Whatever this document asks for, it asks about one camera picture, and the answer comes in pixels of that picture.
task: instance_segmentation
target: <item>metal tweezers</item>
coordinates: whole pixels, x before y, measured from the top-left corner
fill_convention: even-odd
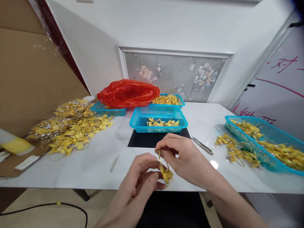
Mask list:
[[[202,144],[199,140],[197,140],[194,137],[191,137],[193,141],[196,142],[196,144],[198,144],[204,151],[206,151],[208,154],[210,155],[214,155],[214,152],[212,150],[210,150],[208,147],[206,147],[204,144]]]

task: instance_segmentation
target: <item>white table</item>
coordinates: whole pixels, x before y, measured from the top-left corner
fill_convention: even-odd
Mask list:
[[[238,192],[304,194],[304,177],[272,173],[265,168],[251,168],[248,164],[241,167],[225,159],[226,147],[215,147],[214,143],[225,132],[225,116],[233,115],[226,108],[219,104],[186,103],[182,112],[189,123],[189,134],[215,154],[211,156],[195,145]],[[129,125],[132,113],[129,110],[125,116],[115,117],[114,124],[97,133],[88,148],[73,151],[59,161],[53,161],[53,155],[46,155],[21,176],[0,180],[0,187],[118,189],[136,155],[146,152],[156,155],[153,148],[127,147],[133,131]],[[117,156],[111,173],[110,168]],[[166,190],[205,191],[176,174]]]

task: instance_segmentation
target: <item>red plastic bag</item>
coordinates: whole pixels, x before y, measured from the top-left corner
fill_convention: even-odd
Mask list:
[[[97,94],[97,98],[104,105],[122,109],[147,106],[159,94],[159,88],[152,84],[122,79],[104,88]]]

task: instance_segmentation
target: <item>tiled floor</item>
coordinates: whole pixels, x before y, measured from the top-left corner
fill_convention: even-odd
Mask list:
[[[88,228],[92,228],[101,215],[107,209],[116,191],[87,191],[94,196],[84,202],[71,189],[28,189],[15,202],[13,202],[4,212],[20,210],[30,206],[54,203],[57,201],[70,203],[83,208],[88,213]],[[222,228],[214,208],[208,208],[204,198],[205,193],[201,193],[204,209],[212,228]],[[65,205],[45,206],[28,211],[1,216],[1,227],[23,227],[23,228],[49,228],[49,227],[79,227],[85,225],[85,215],[76,208]]]

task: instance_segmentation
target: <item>blue plastic basket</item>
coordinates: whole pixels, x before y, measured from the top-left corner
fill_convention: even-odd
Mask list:
[[[168,95],[168,94],[167,93],[160,94],[160,96],[166,96],[166,95]],[[181,105],[175,105],[175,106],[177,106],[179,108],[182,108],[183,106],[185,106],[185,102],[184,102],[183,98],[178,94],[175,94],[175,96],[177,96],[177,99],[180,99],[180,102],[182,103]],[[169,104],[165,104],[165,105],[164,104],[149,104],[149,106],[159,106],[159,107],[166,106],[166,105],[169,105]]]
[[[127,112],[127,109],[106,109],[105,105],[100,101],[93,105],[91,108],[92,111],[97,112],[98,114],[107,113],[110,116],[124,116]]]
[[[254,138],[247,135],[238,126],[231,122],[231,120],[235,120],[237,122],[246,121],[247,123],[251,123],[255,126],[259,124],[258,128],[261,128],[260,132],[264,134],[260,140],[267,140],[275,144],[287,144],[287,146],[293,146],[300,151],[304,151],[303,142],[257,117],[226,116],[225,118],[225,127],[236,137],[239,142],[247,143],[247,145],[244,145],[245,148],[256,152],[258,160],[261,161],[261,164],[266,167],[266,169],[276,173],[294,173],[300,176],[304,176],[304,171],[298,171],[288,167],[287,165],[284,165],[271,153],[265,150],[260,144],[258,144]]]
[[[161,118],[162,121],[175,120],[180,121],[179,126],[172,127],[156,127],[147,126],[148,118],[155,120]],[[180,132],[183,128],[188,126],[181,109],[175,105],[162,105],[162,106],[143,106],[136,107],[130,121],[130,126],[138,133],[167,133],[167,132]]]

